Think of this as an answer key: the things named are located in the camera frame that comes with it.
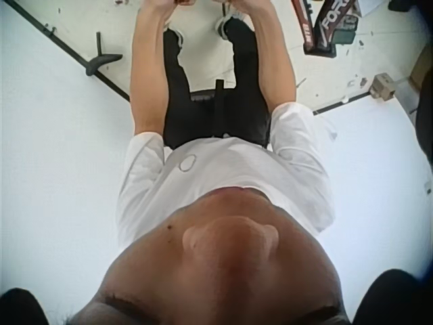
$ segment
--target black object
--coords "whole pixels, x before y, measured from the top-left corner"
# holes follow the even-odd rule
[[[419,94],[419,105],[415,129],[422,150],[426,153],[430,164],[433,164],[433,126],[432,126],[432,70],[430,70],[422,83]]]
[[[392,0],[388,9],[393,12],[408,12],[413,5],[413,0]]]
[[[172,30],[164,33],[164,64],[168,81],[168,110],[164,143],[172,149],[195,139],[222,137],[224,133],[266,147],[270,114],[258,85],[256,36],[242,21],[231,19],[225,33],[233,43],[236,88],[189,92],[179,65],[180,48]]]
[[[432,324],[432,271],[421,281],[392,269],[383,273],[364,296],[352,325]]]
[[[18,288],[0,297],[0,324],[49,325],[36,298],[27,290]]]
[[[306,0],[292,0],[304,37],[304,53],[311,56],[336,57],[335,44],[352,44],[358,18],[347,11],[355,0],[325,0],[313,27],[311,7]]]
[[[86,74],[90,77],[93,76],[97,69],[104,64],[109,64],[119,61],[123,58],[122,54],[102,54],[101,49],[101,32],[96,33],[97,57],[90,60],[86,67]]]

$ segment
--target floor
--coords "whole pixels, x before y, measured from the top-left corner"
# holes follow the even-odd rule
[[[16,0],[39,22],[56,27],[56,35],[84,59],[96,56],[97,31],[102,33],[103,51],[122,53],[120,62],[101,71],[129,93],[131,39],[135,16],[141,0]],[[385,1],[360,19],[352,45],[339,45],[334,59],[305,56],[303,38],[290,0],[273,1],[283,25],[286,44],[299,84],[298,100],[312,109],[341,102],[345,97],[365,93],[373,77],[387,72],[395,81],[409,76],[428,41],[427,28],[419,12],[390,12]],[[313,19],[321,2],[313,1]],[[225,79],[226,87],[235,87],[231,44],[214,32],[221,17],[221,5],[200,0],[193,7],[180,7],[172,24],[185,34],[180,61],[192,91],[214,88],[216,79]],[[367,83],[361,86],[366,78]]]

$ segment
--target white sneaker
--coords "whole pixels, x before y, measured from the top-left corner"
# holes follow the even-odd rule
[[[227,3],[223,3],[222,6],[223,6],[223,17],[220,20],[218,20],[218,22],[216,22],[215,31],[222,39],[228,41],[229,38],[225,34],[225,30],[224,30],[225,24],[232,18],[244,20],[246,14],[240,12],[239,10],[234,8],[234,6]]]

